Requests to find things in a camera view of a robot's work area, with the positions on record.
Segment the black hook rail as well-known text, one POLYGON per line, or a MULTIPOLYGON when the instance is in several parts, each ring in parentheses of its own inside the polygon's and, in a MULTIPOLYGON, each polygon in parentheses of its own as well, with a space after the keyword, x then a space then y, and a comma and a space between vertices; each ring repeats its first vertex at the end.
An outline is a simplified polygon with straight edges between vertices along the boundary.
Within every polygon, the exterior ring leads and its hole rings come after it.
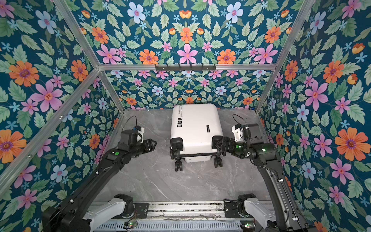
POLYGON ((215 71, 216 65, 205 65, 205 64, 166 64, 166 65, 155 65, 156 71, 215 71))

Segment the white hard-shell suitcase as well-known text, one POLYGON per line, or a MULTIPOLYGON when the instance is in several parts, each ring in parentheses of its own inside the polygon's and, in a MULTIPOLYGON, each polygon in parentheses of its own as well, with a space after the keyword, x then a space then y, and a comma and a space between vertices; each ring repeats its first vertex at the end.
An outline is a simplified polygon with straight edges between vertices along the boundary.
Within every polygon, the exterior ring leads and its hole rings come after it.
POLYGON ((223 139, 217 107, 211 103, 177 105, 172 110, 171 159, 175 171, 183 170, 185 162, 209 161, 222 167, 225 152, 217 147, 223 139))

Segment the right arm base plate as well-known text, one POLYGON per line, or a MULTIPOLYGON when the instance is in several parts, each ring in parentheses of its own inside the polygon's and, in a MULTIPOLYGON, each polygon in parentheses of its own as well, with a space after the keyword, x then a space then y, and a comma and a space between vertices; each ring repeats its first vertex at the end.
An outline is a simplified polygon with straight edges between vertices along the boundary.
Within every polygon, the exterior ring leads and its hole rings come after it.
POLYGON ((224 201, 224 214, 226 218, 245 218, 247 214, 243 214, 238 210, 235 202, 224 201))

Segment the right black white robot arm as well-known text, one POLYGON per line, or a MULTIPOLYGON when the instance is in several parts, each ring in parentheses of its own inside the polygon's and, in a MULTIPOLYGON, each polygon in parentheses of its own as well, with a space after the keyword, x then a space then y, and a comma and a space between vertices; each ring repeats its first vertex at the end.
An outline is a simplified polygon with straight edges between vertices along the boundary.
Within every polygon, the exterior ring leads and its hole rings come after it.
POLYGON ((221 154, 230 153, 249 159, 264 180, 273 212, 263 206, 254 194, 240 195, 236 203, 240 215, 254 218, 256 232, 317 231, 300 211, 283 174, 278 151, 272 143, 264 143, 261 137, 249 138, 245 142, 223 137, 215 146, 221 154))

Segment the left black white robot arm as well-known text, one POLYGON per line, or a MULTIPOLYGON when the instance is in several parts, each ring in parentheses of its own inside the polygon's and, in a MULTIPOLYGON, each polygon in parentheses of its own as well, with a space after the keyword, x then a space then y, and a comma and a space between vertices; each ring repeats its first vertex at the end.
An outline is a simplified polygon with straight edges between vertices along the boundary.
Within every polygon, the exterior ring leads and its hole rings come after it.
POLYGON ((156 141, 146 139, 132 147, 119 145, 107 151, 97 168, 71 196, 57 208, 52 206, 43 212, 43 231, 90 232, 92 220, 85 215, 96 196, 133 157, 154 151, 156 145, 156 141))

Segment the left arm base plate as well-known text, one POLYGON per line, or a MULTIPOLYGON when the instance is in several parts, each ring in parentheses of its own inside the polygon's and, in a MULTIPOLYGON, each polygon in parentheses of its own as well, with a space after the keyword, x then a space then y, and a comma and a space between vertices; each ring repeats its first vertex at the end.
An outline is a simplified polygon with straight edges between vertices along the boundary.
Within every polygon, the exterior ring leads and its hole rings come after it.
POLYGON ((133 203, 128 208, 128 218, 145 219, 149 213, 149 203, 133 203))

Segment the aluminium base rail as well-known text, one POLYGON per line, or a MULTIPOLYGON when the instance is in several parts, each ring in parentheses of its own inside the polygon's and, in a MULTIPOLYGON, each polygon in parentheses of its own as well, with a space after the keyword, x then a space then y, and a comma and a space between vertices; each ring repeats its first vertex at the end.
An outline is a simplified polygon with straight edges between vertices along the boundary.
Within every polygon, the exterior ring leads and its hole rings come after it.
POLYGON ((256 222, 251 215, 243 218, 226 218, 224 214, 224 201, 151 201, 151 202, 135 202, 149 203, 149 213, 145 219, 128 218, 123 215, 115 216, 101 225, 101 228, 112 228, 115 224, 120 225, 125 222, 138 225, 145 222, 157 221, 217 221, 228 222, 234 221, 242 223, 256 222))

